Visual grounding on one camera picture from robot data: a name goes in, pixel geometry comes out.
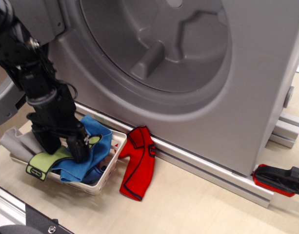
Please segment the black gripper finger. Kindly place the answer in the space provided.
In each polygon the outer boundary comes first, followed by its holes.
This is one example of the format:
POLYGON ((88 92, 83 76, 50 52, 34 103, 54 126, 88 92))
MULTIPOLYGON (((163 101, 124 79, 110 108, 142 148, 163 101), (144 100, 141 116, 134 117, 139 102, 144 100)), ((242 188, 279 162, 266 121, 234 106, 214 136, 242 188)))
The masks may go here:
POLYGON ((61 146, 60 139, 53 136, 49 131, 33 130, 32 132, 42 148, 49 154, 54 154, 61 146))
POLYGON ((85 136, 84 138, 70 136, 67 139, 67 145, 71 155, 77 163, 81 163, 89 154, 89 136, 85 136))

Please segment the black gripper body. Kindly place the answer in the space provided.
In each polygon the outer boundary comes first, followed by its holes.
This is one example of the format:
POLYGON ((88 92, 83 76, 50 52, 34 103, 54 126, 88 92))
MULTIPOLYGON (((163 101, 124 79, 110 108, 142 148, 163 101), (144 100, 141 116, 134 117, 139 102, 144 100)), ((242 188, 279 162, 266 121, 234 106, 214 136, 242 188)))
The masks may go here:
POLYGON ((28 115, 35 131, 49 131, 53 136, 68 139, 84 138, 88 134, 75 117, 75 103, 67 84, 52 86, 38 97, 27 97, 35 112, 28 115))

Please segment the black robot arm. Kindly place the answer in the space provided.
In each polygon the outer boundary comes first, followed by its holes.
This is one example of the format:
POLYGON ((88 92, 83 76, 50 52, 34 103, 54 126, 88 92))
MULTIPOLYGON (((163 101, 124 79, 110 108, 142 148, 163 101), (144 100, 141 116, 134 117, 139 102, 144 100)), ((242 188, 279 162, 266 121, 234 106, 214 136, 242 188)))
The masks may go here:
POLYGON ((52 62, 7 0, 0 0, 0 66, 34 108, 27 118, 44 150, 53 154, 64 138, 74 160, 82 162, 89 153, 89 135, 75 117, 68 84, 56 79, 52 62))

